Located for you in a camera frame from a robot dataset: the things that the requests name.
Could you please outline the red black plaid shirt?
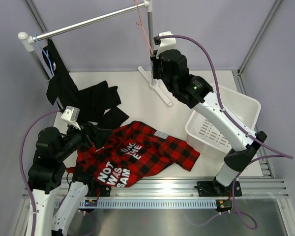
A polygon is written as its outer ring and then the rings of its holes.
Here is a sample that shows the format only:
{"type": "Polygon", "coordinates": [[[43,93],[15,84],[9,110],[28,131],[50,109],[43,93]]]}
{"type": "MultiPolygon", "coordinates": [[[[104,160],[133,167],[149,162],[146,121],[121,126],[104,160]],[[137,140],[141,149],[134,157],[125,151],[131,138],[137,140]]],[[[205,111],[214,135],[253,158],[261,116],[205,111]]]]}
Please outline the red black plaid shirt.
{"type": "Polygon", "coordinates": [[[76,165],[67,172],[87,172],[100,184],[125,188],[172,164],[189,172],[199,157],[186,141],[133,121],[115,129],[102,147],[80,147],[76,165]]]}

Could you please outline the pink clothes hanger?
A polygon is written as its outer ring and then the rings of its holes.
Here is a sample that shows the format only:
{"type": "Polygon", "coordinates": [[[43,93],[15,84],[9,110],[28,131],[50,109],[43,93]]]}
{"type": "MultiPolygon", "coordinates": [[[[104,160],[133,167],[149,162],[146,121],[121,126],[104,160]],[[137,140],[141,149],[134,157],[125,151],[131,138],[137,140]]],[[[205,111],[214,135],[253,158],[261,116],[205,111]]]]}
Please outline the pink clothes hanger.
{"type": "Polygon", "coordinates": [[[140,12],[140,9],[139,9],[139,2],[137,0],[133,0],[133,2],[136,5],[137,13],[138,13],[138,18],[139,18],[139,21],[136,22],[136,24],[142,28],[142,38],[144,39],[144,41],[145,41],[145,43],[146,43],[146,45],[148,47],[149,55],[152,56],[153,49],[152,49],[152,47],[150,45],[149,36],[148,36],[148,34],[146,32],[146,29],[145,29],[145,26],[144,26],[144,22],[142,20],[141,12],[140,12]]]}

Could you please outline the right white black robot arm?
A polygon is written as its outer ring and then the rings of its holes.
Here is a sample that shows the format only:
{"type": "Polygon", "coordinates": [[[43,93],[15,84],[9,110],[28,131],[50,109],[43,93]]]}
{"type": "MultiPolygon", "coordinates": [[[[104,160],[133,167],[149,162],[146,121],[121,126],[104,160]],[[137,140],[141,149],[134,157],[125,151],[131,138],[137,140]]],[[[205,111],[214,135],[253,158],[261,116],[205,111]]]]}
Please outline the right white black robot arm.
{"type": "Polygon", "coordinates": [[[161,80],[179,102],[208,119],[230,143],[221,170],[204,192],[208,196],[233,194],[234,179],[250,164],[266,133],[245,127],[226,108],[220,108],[217,91],[204,78],[190,74],[187,58],[179,50],[154,51],[150,60],[153,78],[161,80]]]}

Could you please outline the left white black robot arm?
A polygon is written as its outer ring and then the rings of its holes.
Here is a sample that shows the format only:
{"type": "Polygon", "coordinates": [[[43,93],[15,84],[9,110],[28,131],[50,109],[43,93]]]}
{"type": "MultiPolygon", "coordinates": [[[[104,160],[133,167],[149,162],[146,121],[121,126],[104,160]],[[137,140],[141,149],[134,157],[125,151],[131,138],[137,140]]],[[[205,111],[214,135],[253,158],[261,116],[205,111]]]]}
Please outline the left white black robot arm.
{"type": "Polygon", "coordinates": [[[35,236],[66,236],[70,223],[85,196],[100,196],[105,187],[96,183],[92,171],[78,169],[74,172],[68,192],[58,211],[54,204],[62,176],[64,161],[79,148],[101,148],[112,130],[97,128],[86,123],[77,129],[70,126],[66,134],[56,127],[47,127],[38,134],[33,164],[28,172],[32,216],[29,228],[35,236]]]}

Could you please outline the white plastic basket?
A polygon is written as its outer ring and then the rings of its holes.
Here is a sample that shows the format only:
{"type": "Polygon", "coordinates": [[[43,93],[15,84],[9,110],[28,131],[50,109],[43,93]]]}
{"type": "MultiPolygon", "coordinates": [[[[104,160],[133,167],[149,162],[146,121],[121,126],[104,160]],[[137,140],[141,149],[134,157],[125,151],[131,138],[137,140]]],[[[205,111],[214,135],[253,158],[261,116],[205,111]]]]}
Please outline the white plastic basket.
{"type": "MultiPolygon", "coordinates": [[[[219,92],[224,109],[249,134],[254,134],[261,105],[259,101],[239,92],[220,86],[219,92]]],[[[223,159],[231,150],[235,141],[250,144],[245,137],[222,112],[215,92],[199,103],[185,125],[186,142],[202,155],[223,159]]]]}

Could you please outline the silver white clothes rack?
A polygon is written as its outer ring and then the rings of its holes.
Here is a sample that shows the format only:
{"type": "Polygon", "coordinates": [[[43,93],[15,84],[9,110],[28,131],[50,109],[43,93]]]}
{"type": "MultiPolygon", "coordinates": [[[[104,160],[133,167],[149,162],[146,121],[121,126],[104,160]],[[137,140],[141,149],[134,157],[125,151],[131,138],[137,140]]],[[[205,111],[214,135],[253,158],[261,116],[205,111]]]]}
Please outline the silver white clothes rack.
{"type": "MultiPolygon", "coordinates": [[[[152,18],[152,12],[153,12],[153,1],[151,0],[144,0],[142,3],[139,4],[139,9],[144,8],[147,11],[147,26],[148,26],[148,31],[147,34],[149,36],[149,42],[150,45],[153,49],[153,18],[152,18]]],[[[112,17],[116,17],[118,15],[121,14],[125,14],[131,11],[137,11],[136,5],[134,4],[133,6],[127,7],[127,8],[123,8],[111,13],[107,13],[95,18],[91,18],[89,20],[85,20],[79,23],[75,23],[73,25],[69,25],[60,29],[56,29],[56,30],[52,30],[52,31],[48,31],[48,32],[44,32],[41,33],[37,36],[30,36],[28,35],[26,32],[19,32],[17,34],[18,39],[21,41],[22,45],[24,46],[24,48],[26,49],[27,52],[29,53],[33,53],[34,52],[34,44],[35,44],[35,39],[37,39],[38,41],[42,41],[54,36],[58,36],[73,30],[77,30],[79,28],[83,28],[86,27],[88,25],[91,24],[95,24],[97,22],[106,20],[106,19],[110,19],[112,17]]],[[[159,83],[151,76],[148,75],[148,73],[143,69],[142,66],[138,67],[138,71],[140,72],[140,74],[145,78],[145,80],[147,81],[147,83],[149,84],[149,88],[154,91],[159,97],[160,99],[163,101],[163,103],[168,106],[171,107],[173,105],[172,101],[169,99],[169,97],[164,93],[164,91],[162,91],[162,89],[159,86],[159,83]]]]}

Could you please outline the aluminium mounting rail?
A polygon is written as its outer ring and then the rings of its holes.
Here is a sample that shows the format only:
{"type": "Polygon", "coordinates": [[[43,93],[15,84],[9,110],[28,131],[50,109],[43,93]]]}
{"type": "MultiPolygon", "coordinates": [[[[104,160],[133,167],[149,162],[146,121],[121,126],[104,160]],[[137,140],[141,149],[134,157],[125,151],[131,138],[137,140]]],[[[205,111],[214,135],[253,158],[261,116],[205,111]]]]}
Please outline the aluminium mounting rail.
{"type": "MultiPolygon", "coordinates": [[[[195,199],[197,178],[147,178],[129,188],[111,188],[109,199],[195,199]]],[[[289,198],[281,179],[239,178],[242,197],[247,199],[289,198]]]]}

